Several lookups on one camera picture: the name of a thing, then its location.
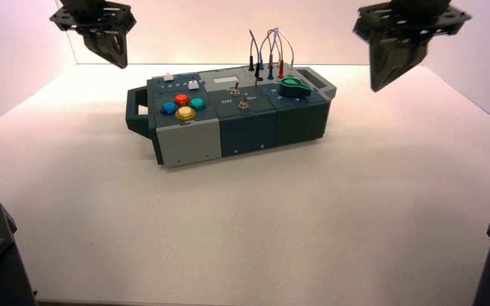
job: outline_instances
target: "white wall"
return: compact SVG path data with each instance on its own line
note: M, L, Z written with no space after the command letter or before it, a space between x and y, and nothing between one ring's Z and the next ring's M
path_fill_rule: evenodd
M0 0L0 116L74 65L49 20L56 10L54 0Z
M453 2L473 18L457 36L435 38L425 64L490 113L490 1Z
M241 63L248 29L260 39L272 27L290 38L296 62L368 64L369 48L352 33L358 8L382 0L122 0L137 24L127 35L129 63ZM78 63L105 62L69 34ZM285 59L290 60L290 53Z

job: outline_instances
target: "green button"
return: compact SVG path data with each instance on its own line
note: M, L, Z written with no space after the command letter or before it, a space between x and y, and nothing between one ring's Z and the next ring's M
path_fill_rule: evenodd
M205 102L202 98L194 98L189 103L189 106L194 108L194 110L205 110Z

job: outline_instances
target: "grey panel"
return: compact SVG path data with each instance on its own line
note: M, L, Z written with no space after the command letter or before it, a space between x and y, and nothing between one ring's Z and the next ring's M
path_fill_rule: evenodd
M220 69L200 72L200 79L204 81L205 89L209 91L223 91L229 90L234 87L235 82L223 82L216 83L215 78L237 77L239 79L239 87L254 86L254 74L251 78L245 73L246 71L242 67Z
M219 119L157 128L164 165L180 166L221 157Z

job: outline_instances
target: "white table surface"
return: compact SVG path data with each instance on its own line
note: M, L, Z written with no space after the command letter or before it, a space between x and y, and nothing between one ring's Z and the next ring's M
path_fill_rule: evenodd
M471 303L488 114L425 67L374 94L367 66L313 66L338 87L324 138L161 168L127 89L221 67L79 65L0 118L0 200L40 298Z

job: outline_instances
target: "wire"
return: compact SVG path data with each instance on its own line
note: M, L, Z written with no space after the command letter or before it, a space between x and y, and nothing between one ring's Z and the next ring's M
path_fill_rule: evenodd
M256 44L255 35L253 34L253 31L251 31L251 29L249 29L249 33L251 34L251 38L253 39L251 41L251 55L253 55L253 43L255 43L255 47L256 47L256 59L257 59L258 62L260 62L260 51L258 50L258 45Z
M281 41L281 38L279 37L279 28L276 27L275 29L273 29L273 46L271 46L271 49L270 49L270 54L273 53L273 47L274 46L277 46L277 52L279 52L279 62L283 59L283 42Z
M290 46L290 50L292 51L292 61L290 62L290 65L292 67L294 67L294 48L292 48L292 44L289 42L289 40L286 37L286 35L282 31L279 31L279 29L277 30L277 34L283 35L283 37L286 40L286 43L288 44L288 46Z
M278 31L279 31L279 29L277 27L267 31L266 37L262 41L262 44L260 44L260 59L262 59L262 49L264 47L265 41L267 40L268 44L269 44L269 55L272 55L273 49L277 48L277 53L279 54L279 61L281 60L283 53L282 53L282 49L279 49L279 45L281 45L281 48L282 48L282 41L281 41L281 38L278 37L278 35L276 34ZM273 34L273 44L271 43L271 40L269 39L269 36L271 34Z

